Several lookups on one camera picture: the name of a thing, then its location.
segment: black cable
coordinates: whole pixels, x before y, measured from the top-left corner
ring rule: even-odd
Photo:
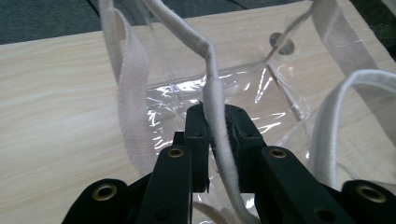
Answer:
[[[244,9],[244,10],[248,10],[247,7],[242,6],[240,3],[238,3],[238,2],[236,2],[236,1],[234,1],[234,0],[227,0],[227,2],[231,2],[231,3],[233,3],[234,5],[237,5],[237,6],[241,7],[241,8]]]
[[[98,17],[100,18],[99,11],[98,11],[98,9],[95,7],[95,5],[91,2],[91,0],[86,0],[86,1],[87,1],[87,3],[90,5],[90,7],[93,9],[93,11],[95,11],[96,16],[98,16]]]

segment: metal ring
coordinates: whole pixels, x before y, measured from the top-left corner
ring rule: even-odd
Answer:
[[[172,158],[182,157],[184,155],[184,150],[179,148],[172,148],[168,151],[168,156]]]
[[[113,184],[103,184],[99,186],[92,194],[92,197],[98,201],[107,201],[117,193],[117,187]]]
[[[286,152],[284,152],[283,150],[277,149],[277,148],[271,149],[270,155],[275,158],[279,158],[279,159],[282,159],[282,158],[285,158],[288,156],[288,154]]]
[[[379,190],[374,189],[368,185],[358,185],[356,191],[359,195],[373,203],[384,203],[387,197]]]

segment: light wood surface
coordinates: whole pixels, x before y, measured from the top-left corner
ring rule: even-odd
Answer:
[[[380,68],[396,72],[394,61],[356,9],[342,2]],[[219,69],[226,69],[262,60],[270,50],[269,36],[281,33],[308,7],[305,2],[187,22],[215,43]],[[205,71],[202,59],[160,24],[153,27],[161,50],[148,27],[135,27],[150,54],[149,84],[165,81],[169,74],[178,79]],[[295,52],[277,58],[274,65],[312,112],[344,75],[321,45],[312,21],[301,27],[293,42]],[[248,94],[234,97],[233,88],[227,89],[228,103],[258,118],[255,122],[262,130],[271,129],[263,135],[274,144],[297,119],[274,82],[269,82],[259,105],[251,96],[257,90],[256,79],[239,86],[248,83]],[[276,113],[287,116],[282,125],[271,128]],[[140,176],[122,143],[117,85],[102,32],[0,46],[0,116],[0,223],[60,223],[92,182],[111,177],[130,184]]]

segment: bag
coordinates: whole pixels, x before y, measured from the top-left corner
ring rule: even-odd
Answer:
[[[323,121],[330,123],[332,129],[322,131],[322,119],[313,125],[312,114],[344,76],[360,69],[383,66],[379,66],[371,55],[377,46],[368,49],[361,33],[350,23],[353,18],[345,14],[346,10],[354,10],[350,3],[342,0],[303,1],[241,11],[232,17],[219,14],[185,21],[159,0],[142,0],[135,5],[146,15],[147,26],[132,29],[122,13],[113,7],[112,1],[100,1],[107,51],[120,90],[120,126],[130,158],[142,174],[152,170],[158,154],[156,150],[169,146],[173,132],[184,128],[187,108],[203,101],[218,156],[216,164],[213,159],[209,164],[213,175],[212,193],[194,195],[194,200],[199,202],[195,203],[198,210],[212,211],[212,215],[220,216],[219,220],[227,221],[223,214],[230,214],[229,210],[213,211],[222,207],[231,209],[232,206],[240,221],[260,222],[254,216],[257,214],[251,195],[242,198],[239,192],[226,132],[224,103],[246,109],[267,144],[277,142],[277,145],[288,146],[297,155],[303,152],[304,158],[309,147],[295,148],[291,143],[300,140],[299,133],[305,133],[305,139],[309,139],[305,142],[309,145],[309,129],[314,129],[309,167],[318,180],[339,188],[335,176],[337,122],[334,119]],[[272,20],[265,21],[260,15],[271,15]],[[280,34],[279,27],[271,29],[274,21],[289,21],[290,25]],[[203,29],[208,22],[211,28]],[[262,36],[269,36],[268,41]],[[362,75],[365,79],[385,73],[370,70],[357,74],[365,74]],[[366,106],[365,111],[376,123],[374,130],[382,130],[380,136],[385,136],[387,147],[394,149],[396,136],[390,121],[393,121],[395,111],[392,106],[396,104],[394,96],[389,96],[394,88],[389,81],[394,77],[388,73],[384,76],[385,82],[373,78],[377,82],[370,84],[382,83],[380,87],[385,90],[361,88],[356,90],[353,99],[359,98],[361,106]],[[328,115],[326,108],[333,108],[332,102],[342,102],[337,92],[342,96],[344,93],[338,90],[344,90],[353,83],[351,80],[367,84],[361,82],[361,75],[348,77],[325,101],[319,118]],[[382,108],[374,99],[386,99],[392,106]],[[338,111],[333,111],[335,118]],[[394,152],[390,150],[387,156],[394,156]],[[219,181],[217,169],[224,186]],[[214,208],[208,209],[200,203]],[[200,222],[207,217],[198,214],[193,220]]]

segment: dark floor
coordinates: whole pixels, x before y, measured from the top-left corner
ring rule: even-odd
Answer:
[[[131,24],[144,24],[139,0],[114,0]],[[163,0],[182,18],[283,5],[299,0]],[[396,58],[396,18],[376,0],[350,0]],[[0,0],[0,45],[101,30],[97,0]]]

